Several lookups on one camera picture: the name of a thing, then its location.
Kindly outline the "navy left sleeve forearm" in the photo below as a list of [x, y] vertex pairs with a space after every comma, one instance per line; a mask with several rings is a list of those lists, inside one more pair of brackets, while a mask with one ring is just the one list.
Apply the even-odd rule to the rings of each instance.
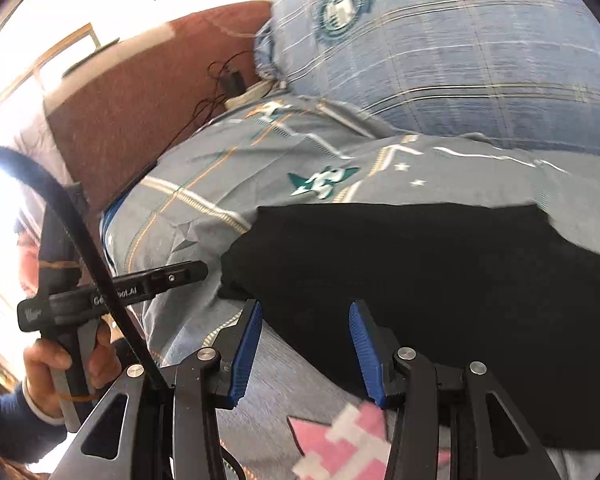
[[26, 386], [0, 396], [0, 456], [5, 460], [36, 463], [66, 437], [64, 420], [43, 414]]

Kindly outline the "left hand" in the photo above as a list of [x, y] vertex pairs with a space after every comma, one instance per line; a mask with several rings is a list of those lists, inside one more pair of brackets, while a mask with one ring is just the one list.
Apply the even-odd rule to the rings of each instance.
[[[57, 342], [38, 338], [23, 352], [27, 392], [33, 404], [46, 416], [61, 418], [59, 398], [52, 378], [53, 370], [64, 372], [71, 366], [67, 351]], [[97, 342], [87, 362], [87, 378], [95, 389], [104, 388], [121, 373], [121, 363], [111, 342], [110, 328], [101, 322]]]

